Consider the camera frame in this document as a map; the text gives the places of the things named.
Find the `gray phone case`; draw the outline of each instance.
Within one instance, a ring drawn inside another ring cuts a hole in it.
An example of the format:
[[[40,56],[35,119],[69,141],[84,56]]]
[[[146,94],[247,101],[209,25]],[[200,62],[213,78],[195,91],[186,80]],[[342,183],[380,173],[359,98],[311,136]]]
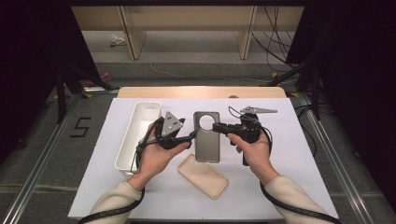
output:
[[[197,111],[194,113],[194,129],[198,130],[194,140],[195,159],[197,161],[220,162],[219,133],[201,127],[200,120],[203,116],[210,116],[215,122],[219,122],[219,112]]]

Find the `beige phone case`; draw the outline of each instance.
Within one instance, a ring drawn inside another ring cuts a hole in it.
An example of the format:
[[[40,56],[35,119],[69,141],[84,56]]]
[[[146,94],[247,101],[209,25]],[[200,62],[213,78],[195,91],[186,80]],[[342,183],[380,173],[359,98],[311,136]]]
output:
[[[206,162],[198,162],[190,154],[178,170],[212,199],[217,199],[228,185],[228,178]]]

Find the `white plastic container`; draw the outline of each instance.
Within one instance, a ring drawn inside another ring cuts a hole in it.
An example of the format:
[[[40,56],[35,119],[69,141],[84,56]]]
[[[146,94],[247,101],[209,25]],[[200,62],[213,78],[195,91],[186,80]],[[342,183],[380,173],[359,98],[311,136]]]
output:
[[[134,113],[122,141],[115,166],[125,175],[132,175],[137,170],[135,161],[136,146],[145,136],[149,125],[161,115],[158,102],[139,102],[134,106]]]

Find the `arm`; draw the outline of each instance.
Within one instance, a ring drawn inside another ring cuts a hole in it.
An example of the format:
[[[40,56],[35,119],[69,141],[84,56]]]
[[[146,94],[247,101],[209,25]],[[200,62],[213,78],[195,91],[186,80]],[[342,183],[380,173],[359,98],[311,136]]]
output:
[[[237,145],[236,150],[238,153],[244,152],[250,170],[260,179],[265,190],[272,197],[282,203],[326,214],[296,182],[280,175],[275,170],[269,160],[269,142],[264,133],[253,144],[245,142],[238,135],[232,133],[227,134],[227,137]],[[275,208],[285,218],[287,223],[330,223],[313,217],[299,215],[278,206],[275,206]]]
[[[152,177],[161,173],[177,154],[186,149],[190,143],[183,143],[172,149],[166,150],[151,144],[146,146],[142,153],[139,173],[132,175],[127,181],[120,182],[114,189],[103,194],[91,210],[91,214],[127,206],[142,197],[142,189]],[[94,224],[117,224],[125,223],[130,212],[111,217],[104,217],[90,222]]]

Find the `white sleeve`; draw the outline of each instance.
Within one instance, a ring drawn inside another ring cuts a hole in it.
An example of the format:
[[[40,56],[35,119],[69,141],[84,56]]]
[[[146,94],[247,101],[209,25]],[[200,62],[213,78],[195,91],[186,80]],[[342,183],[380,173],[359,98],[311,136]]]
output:
[[[280,175],[265,185],[265,190],[274,198],[295,207],[327,214],[317,205],[296,182],[288,177]],[[325,224],[330,223],[314,217],[307,217],[275,206],[287,223],[290,224]]]
[[[91,214],[104,212],[106,210],[122,208],[137,200],[140,200],[142,192],[134,189],[127,182],[120,182],[114,189],[104,193],[93,206]],[[104,217],[89,222],[90,224],[123,224],[128,218],[130,212],[116,215],[113,217]]]

